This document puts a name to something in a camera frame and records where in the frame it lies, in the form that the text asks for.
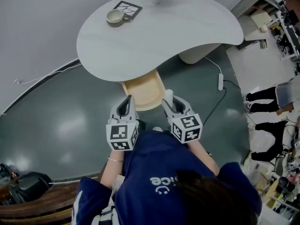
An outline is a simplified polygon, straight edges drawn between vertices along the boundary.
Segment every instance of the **power adapter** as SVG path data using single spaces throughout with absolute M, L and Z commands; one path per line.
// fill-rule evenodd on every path
M 219 91 L 223 90 L 223 82 L 224 82 L 224 76 L 222 73 L 219 73 L 219 84 L 218 84 L 218 89 Z

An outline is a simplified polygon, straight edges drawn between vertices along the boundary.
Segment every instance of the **square coaster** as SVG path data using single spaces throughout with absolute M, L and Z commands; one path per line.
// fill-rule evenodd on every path
M 131 16 L 131 19 L 133 20 L 142 10 L 142 7 L 129 2 L 121 1 L 113 9 L 122 11 L 124 14 Z

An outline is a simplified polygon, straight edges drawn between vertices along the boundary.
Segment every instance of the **wall baseboard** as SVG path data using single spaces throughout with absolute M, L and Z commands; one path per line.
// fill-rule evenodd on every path
M 62 67 L 60 67 L 59 69 L 51 72 L 47 77 L 43 78 L 42 80 L 40 80 L 39 82 L 37 82 L 36 84 L 34 84 L 32 87 L 30 87 L 28 90 L 26 90 L 20 97 L 18 97 L 3 113 L 0 113 L 0 117 L 2 115 L 5 115 L 10 109 L 12 109 L 18 102 L 20 102 L 26 95 L 30 94 L 34 89 L 38 88 L 40 85 L 42 85 L 43 83 L 47 82 L 48 80 L 50 80 L 51 78 L 53 78 L 54 76 L 60 74 L 60 73 L 55 73 L 55 72 L 59 72 L 59 71 L 63 71 L 66 68 L 69 67 L 73 67 L 80 64 L 80 60 L 76 59 Z

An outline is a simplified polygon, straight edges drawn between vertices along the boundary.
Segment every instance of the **cup handle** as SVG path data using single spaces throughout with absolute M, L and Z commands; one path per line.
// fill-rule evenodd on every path
M 124 14 L 124 15 L 123 15 L 123 21 L 124 21 L 124 22 L 129 22 L 129 21 L 131 21 L 131 16 L 130 16 L 130 15 L 127 15 L 127 14 Z

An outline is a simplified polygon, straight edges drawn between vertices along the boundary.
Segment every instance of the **navy blue shirt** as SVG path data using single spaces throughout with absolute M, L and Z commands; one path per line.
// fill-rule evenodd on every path
M 124 183 L 115 196 L 121 225 L 184 224 L 185 204 L 176 189 L 176 170 L 193 170 L 205 177 L 219 179 L 239 192 L 259 215 L 259 194 L 243 174 L 238 163 L 228 163 L 216 177 L 184 145 L 171 135 L 156 131 L 139 134 L 133 151 L 125 152 Z M 91 224 L 108 205 L 111 190 L 97 181 L 82 178 L 74 204 L 76 224 Z

